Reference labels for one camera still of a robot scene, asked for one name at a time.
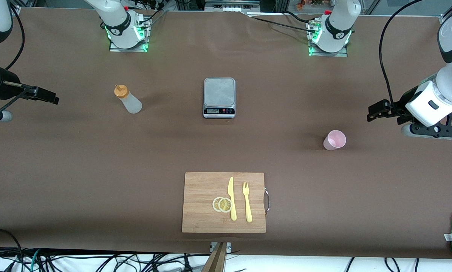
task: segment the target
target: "cup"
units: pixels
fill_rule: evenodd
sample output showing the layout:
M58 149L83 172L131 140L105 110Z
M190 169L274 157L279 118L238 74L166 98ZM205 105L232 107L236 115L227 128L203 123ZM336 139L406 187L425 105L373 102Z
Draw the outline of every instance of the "cup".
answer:
M345 146L347 142L347 138L345 138L345 134L340 130L330 131L323 141L323 147L326 150L336 150L337 148L341 148Z

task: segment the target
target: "towel label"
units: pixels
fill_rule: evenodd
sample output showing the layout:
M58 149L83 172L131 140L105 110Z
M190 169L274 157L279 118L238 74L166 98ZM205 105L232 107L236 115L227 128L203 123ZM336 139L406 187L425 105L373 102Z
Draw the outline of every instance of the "towel label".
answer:
M452 241L452 233L446 233L444 239L446 239L446 241Z

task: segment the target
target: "fork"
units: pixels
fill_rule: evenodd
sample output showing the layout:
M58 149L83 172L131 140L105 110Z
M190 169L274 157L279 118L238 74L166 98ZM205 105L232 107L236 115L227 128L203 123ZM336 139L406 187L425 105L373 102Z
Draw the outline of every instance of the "fork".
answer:
M250 188L248 187L247 182L243 182L243 195L245 195L245 203L246 203L246 221L251 223L253 221L253 217L251 216L251 208L250 208L250 200L248 198L250 194Z

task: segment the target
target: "cutting board handle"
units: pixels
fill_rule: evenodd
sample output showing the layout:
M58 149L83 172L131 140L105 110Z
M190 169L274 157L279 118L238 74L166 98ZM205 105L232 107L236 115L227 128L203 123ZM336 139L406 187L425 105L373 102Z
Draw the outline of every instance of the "cutting board handle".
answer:
M267 205L268 205L268 207L265 210L265 216L266 216L268 214L268 212L269 212L269 193L266 190L266 187L265 187L265 194L266 194L266 202L267 202Z

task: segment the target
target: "orange bottle cap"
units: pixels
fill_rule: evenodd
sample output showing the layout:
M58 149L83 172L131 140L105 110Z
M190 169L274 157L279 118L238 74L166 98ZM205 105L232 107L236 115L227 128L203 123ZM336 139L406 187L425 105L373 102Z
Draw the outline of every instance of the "orange bottle cap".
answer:
M118 98L127 98L129 95L129 89L126 85L115 85L115 90L113 91Z

